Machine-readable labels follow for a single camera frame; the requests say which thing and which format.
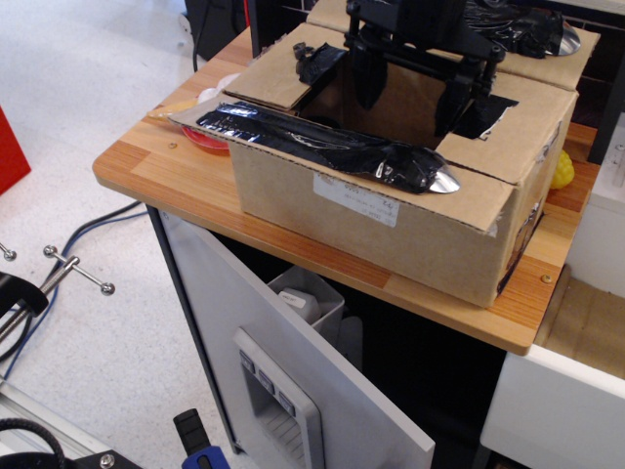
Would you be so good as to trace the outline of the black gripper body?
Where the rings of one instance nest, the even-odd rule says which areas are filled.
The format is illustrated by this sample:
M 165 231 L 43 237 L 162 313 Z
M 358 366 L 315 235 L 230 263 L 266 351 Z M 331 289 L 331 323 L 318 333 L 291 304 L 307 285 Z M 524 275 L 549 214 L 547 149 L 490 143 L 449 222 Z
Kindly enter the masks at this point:
M 446 82 L 474 83 L 490 94 L 501 47 L 469 28 L 465 1 L 349 1 L 346 46 L 364 46 L 389 63 Z

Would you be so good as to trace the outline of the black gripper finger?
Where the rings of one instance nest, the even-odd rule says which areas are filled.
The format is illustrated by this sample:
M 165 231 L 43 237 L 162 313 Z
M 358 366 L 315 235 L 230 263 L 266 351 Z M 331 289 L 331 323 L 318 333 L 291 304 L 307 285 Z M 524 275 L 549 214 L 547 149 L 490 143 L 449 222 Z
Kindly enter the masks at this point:
M 452 130 L 474 99 L 473 82 L 447 80 L 437 101 L 435 135 L 444 137 Z
M 372 109 L 387 84 L 387 61 L 377 51 L 354 46 L 351 49 L 351 63 L 357 102 L 364 109 Z

